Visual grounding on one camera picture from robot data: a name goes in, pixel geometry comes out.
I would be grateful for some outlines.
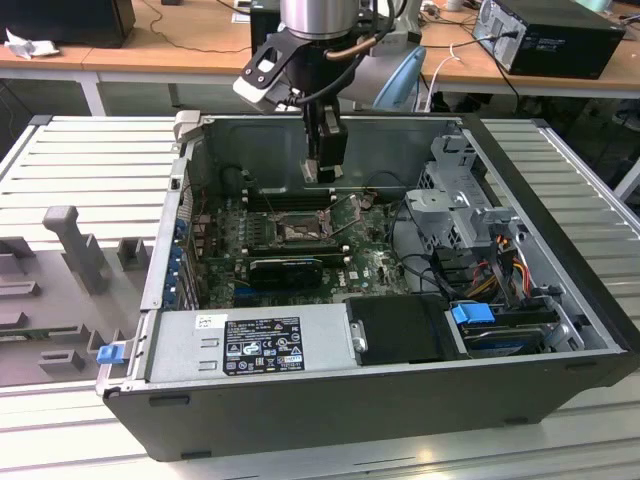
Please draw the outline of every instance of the paper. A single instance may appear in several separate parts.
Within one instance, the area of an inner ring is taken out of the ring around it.
[[[14,55],[27,60],[31,60],[31,57],[43,57],[60,53],[60,50],[57,50],[53,42],[49,40],[25,40],[11,33],[9,29],[7,29],[7,39],[8,41],[4,42],[4,46],[11,50]]]

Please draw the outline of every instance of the warning label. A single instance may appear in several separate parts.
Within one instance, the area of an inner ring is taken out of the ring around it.
[[[224,327],[227,375],[304,370],[300,317],[232,320]]]

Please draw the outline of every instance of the yellow wire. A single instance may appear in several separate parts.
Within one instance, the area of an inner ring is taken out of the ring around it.
[[[527,290],[524,288],[524,286],[526,284],[526,273],[524,271],[524,268],[522,268],[522,265],[520,265],[519,263],[516,263],[516,262],[513,262],[513,266],[516,267],[520,271],[520,275],[522,275],[522,291],[526,295],[527,294]]]
[[[478,295],[479,293],[482,293],[483,290],[490,287],[495,281],[496,277],[494,275],[489,280],[485,281],[482,285],[476,287],[471,293],[467,295],[467,297],[473,297],[475,295]]]

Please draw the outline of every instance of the desk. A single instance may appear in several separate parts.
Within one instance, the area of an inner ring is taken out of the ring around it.
[[[249,25],[232,24],[231,10],[214,0],[186,0],[178,7],[147,1],[164,15],[155,24],[156,30],[176,44],[205,50],[238,50],[250,45]],[[136,24],[123,48],[63,47],[61,56],[31,61],[0,49],[0,77],[78,82],[91,114],[103,116],[107,111],[100,96],[101,82],[230,85],[250,58],[249,49],[239,53],[201,53],[176,48],[151,32],[150,24],[158,14],[143,0],[133,0],[133,5]],[[616,6],[616,11],[630,8]],[[469,11],[443,15],[460,21],[469,16]],[[423,44],[448,45],[470,39],[458,26],[429,24],[424,29]],[[448,62],[441,69],[436,84],[439,91],[511,93],[482,47],[470,45],[456,52],[463,61]],[[446,49],[427,52],[423,67],[427,79],[447,55]],[[523,95],[638,98],[640,41],[623,41],[599,80],[517,76],[510,80]]]
[[[617,15],[637,12],[633,7],[615,5]],[[469,18],[469,10],[446,12],[443,17],[461,22]],[[423,45],[449,45],[472,40],[469,33],[455,25],[429,23],[423,29]],[[462,62],[447,62],[438,73],[440,91],[473,93],[511,93],[500,75],[495,62],[478,44],[455,49]],[[427,61],[422,72],[431,78],[440,62],[449,56],[448,49],[427,50]],[[640,41],[623,40],[609,60],[598,80],[575,78],[526,77],[510,75],[509,81],[522,95],[594,98],[640,97]]]

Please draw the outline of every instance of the black computer tower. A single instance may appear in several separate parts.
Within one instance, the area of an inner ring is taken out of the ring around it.
[[[597,79],[625,29],[570,0],[485,0],[473,36],[511,75]]]
[[[5,29],[29,40],[119,48],[136,21],[131,0],[4,0],[0,40]]]

